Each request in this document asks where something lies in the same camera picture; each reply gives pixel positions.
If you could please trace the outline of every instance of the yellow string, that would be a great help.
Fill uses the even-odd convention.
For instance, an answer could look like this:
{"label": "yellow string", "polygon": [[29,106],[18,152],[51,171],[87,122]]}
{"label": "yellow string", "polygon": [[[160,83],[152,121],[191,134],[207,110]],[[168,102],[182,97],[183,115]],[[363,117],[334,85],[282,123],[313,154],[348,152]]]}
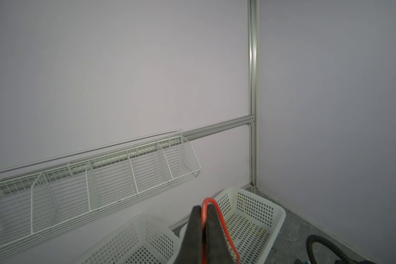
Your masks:
{"label": "yellow string", "polygon": [[236,197],[233,199],[233,206],[232,206],[232,208],[230,209],[229,213],[227,214],[226,219],[229,219],[229,215],[230,215],[230,213],[232,212],[233,208],[235,207],[235,201],[236,201],[236,198],[238,198],[238,197],[242,198],[242,201],[243,201],[243,204],[244,204],[244,213],[245,213],[245,215],[247,216],[247,219],[248,219],[248,221],[249,221],[249,224],[251,225],[252,231],[254,231],[254,233],[255,233],[256,235],[262,234],[262,233],[264,232],[265,228],[263,228],[263,230],[261,230],[261,232],[259,232],[259,233],[257,233],[257,232],[254,230],[254,226],[252,225],[251,220],[249,220],[249,217],[248,217],[248,215],[247,215],[247,212],[245,211],[245,199],[244,199],[242,196],[240,196],[240,195],[236,195]]}

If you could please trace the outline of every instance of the red cable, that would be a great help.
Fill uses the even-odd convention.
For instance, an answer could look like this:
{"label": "red cable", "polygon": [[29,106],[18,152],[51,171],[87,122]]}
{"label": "red cable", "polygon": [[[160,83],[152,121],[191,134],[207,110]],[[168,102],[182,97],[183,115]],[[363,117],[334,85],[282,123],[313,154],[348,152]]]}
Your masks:
{"label": "red cable", "polygon": [[[219,214],[220,221],[222,222],[222,226],[223,226],[223,229],[225,231],[227,240],[229,240],[230,246],[232,246],[233,251],[235,251],[236,264],[239,264],[239,260],[240,260],[241,256],[239,255],[238,250],[236,249],[235,245],[233,244],[232,238],[230,237],[229,231],[227,230],[227,226],[226,226],[226,223],[225,223],[224,218],[223,218],[222,210],[220,210],[219,205],[217,204],[216,200],[214,200],[213,198],[206,198],[204,200],[204,202],[202,203],[201,220],[202,220],[203,230],[205,230],[205,223],[206,223],[206,220],[207,220],[207,205],[209,203],[214,204],[216,206],[216,208],[217,208],[217,213]],[[202,258],[202,263],[206,264],[207,260],[206,260],[206,255],[205,255],[205,246],[203,247],[203,253],[204,254],[203,254],[203,258]]]}

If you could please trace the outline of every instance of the gray floor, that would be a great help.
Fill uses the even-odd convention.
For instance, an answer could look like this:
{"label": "gray floor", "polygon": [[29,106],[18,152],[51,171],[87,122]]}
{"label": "gray floor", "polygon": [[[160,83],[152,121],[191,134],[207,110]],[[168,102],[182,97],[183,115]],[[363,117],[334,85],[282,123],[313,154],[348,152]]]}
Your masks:
{"label": "gray floor", "polygon": [[[255,190],[255,193],[261,197],[264,197],[265,199],[272,201],[275,204],[278,204],[264,193],[261,193],[259,190]],[[276,241],[269,253],[269,256],[267,257],[267,260],[265,261],[265,264],[293,264],[295,259],[299,259],[302,262],[308,261],[305,241],[309,235],[321,235],[324,238],[332,241],[336,246],[342,249],[349,257],[353,258],[354,260],[365,260],[363,257],[350,250],[346,246],[343,246],[337,240],[319,230],[314,225],[300,218],[298,215],[292,213],[288,209],[284,209],[286,211],[285,222],[280,229],[279,235],[276,238]],[[173,230],[177,236],[179,236],[182,226]],[[330,250],[318,243],[314,244],[313,249],[315,259],[317,260],[318,264],[333,264],[335,260],[339,259]]]}

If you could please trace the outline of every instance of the red rope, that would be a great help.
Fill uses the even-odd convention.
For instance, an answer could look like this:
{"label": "red rope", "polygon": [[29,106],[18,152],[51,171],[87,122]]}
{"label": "red rope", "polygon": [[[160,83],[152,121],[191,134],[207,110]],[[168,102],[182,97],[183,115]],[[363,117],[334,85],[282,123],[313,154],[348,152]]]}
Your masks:
{"label": "red rope", "polygon": [[[216,206],[217,213],[219,214],[220,221],[222,222],[222,226],[223,226],[223,229],[225,231],[227,240],[229,240],[230,246],[232,246],[233,251],[236,254],[236,264],[239,264],[239,260],[240,260],[241,256],[239,255],[238,250],[236,249],[235,245],[233,244],[232,238],[230,237],[229,231],[227,230],[227,226],[226,226],[226,223],[225,223],[224,218],[223,218],[222,210],[220,210],[219,205],[217,204],[216,200],[214,200],[213,198],[206,198],[204,200],[204,202],[202,203],[201,220],[202,220],[203,230],[205,230],[205,223],[206,223],[206,220],[207,220],[207,205],[209,203],[212,203],[212,204],[214,204]],[[205,254],[205,245],[203,246],[202,263],[203,264],[207,263],[206,254]]]}

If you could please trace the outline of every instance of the black cable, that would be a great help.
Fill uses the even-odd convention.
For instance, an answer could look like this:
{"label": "black cable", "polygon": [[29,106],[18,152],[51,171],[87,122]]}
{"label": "black cable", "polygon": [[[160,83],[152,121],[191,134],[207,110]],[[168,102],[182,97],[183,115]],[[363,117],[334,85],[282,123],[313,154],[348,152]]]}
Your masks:
{"label": "black cable", "polygon": [[335,244],[328,241],[322,236],[310,235],[306,239],[306,252],[308,253],[308,257],[310,258],[311,264],[317,264],[315,261],[314,252],[312,251],[312,244],[314,242],[318,242],[323,246],[326,246],[329,250],[331,250],[336,256],[338,256],[344,263],[346,264],[355,264],[358,263],[355,260],[349,258],[340,248],[338,248]]}

